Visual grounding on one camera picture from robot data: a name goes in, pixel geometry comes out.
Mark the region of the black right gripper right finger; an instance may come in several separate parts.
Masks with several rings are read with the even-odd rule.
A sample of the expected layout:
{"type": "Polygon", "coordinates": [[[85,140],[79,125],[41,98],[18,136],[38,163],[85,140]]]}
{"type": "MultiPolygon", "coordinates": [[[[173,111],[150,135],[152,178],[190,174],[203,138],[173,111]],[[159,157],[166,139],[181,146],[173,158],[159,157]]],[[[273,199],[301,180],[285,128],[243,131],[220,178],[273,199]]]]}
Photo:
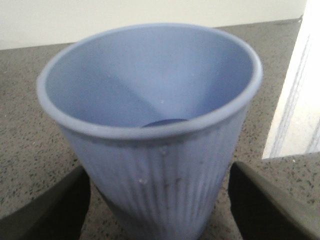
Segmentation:
{"type": "Polygon", "coordinates": [[[320,215],[243,162],[231,165],[230,210],[244,240],[318,240],[320,215]]]}

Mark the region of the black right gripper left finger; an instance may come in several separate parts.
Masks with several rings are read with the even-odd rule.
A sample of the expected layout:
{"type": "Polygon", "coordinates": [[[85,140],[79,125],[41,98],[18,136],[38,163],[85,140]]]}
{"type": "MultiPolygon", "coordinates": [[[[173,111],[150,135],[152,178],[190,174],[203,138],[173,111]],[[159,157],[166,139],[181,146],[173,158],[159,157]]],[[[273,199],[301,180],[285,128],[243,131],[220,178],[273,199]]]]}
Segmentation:
{"type": "Polygon", "coordinates": [[[78,166],[45,193],[0,219],[2,240],[78,240],[89,209],[90,179],[78,166]]]}

